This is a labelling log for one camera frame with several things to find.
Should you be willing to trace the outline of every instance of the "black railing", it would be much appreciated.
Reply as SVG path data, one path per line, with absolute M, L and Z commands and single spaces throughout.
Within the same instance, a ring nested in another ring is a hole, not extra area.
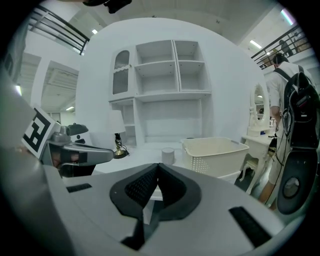
M 311 48 L 311 45 L 305 34 L 302 32 L 302 29 L 299 26 L 294 26 L 253 55 L 251 59 L 253 59 L 263 70 L 274 64 L 272 59 L 277 53 L 281 53 L 286 57 L 291 57 L 309 48 Z
M 56 15 L 54 12 L 39 5 L 31 14 L 29 21 L 30 31 L 40 30 L 61 42 L 71 46 L 82 55 L 90 39 L 78 29 Z

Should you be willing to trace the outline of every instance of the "arched cabinet door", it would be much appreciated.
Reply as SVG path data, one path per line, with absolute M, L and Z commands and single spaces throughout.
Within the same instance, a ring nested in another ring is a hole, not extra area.
M 134 96 L 134 46 L 113 53 L 109 83 L 109 101 Z

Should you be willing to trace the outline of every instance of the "white shirt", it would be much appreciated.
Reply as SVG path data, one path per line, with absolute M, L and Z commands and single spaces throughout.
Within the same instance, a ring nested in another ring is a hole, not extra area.
M 279 65 L 279 68 L 282 69 L 289 77 L 293 77 L 299 72 L 299 66 L 297 64 L 282 62 Z M 304 74 L 310 79 L 313 86 L 315 82 L 311 74 L 304 69 Z M 285 88 L 287 85 L 287 80 L 284 79 L 280 74 L 272 72 L 269 76 L 268 81 L 266 82 L 266 87 L 269 92 L 270 107 L 280 107 L 280 111 L 284 111 L 284 97 L 285 97 Z

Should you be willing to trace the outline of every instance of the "cabinet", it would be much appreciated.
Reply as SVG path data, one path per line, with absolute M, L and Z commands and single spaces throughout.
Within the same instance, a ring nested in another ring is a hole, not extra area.
M 118 50 L 112 61 L 109 101 L 122 112 L 124 145 L 213 136 L 211 83 L 198 42 L 148 42 Z

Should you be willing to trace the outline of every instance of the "plastic basket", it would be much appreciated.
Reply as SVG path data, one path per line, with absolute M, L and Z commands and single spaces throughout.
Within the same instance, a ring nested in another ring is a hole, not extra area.
M 192 138 L 182 143 L 187 169 L 235 182 L 249 147 L 225 137 Z

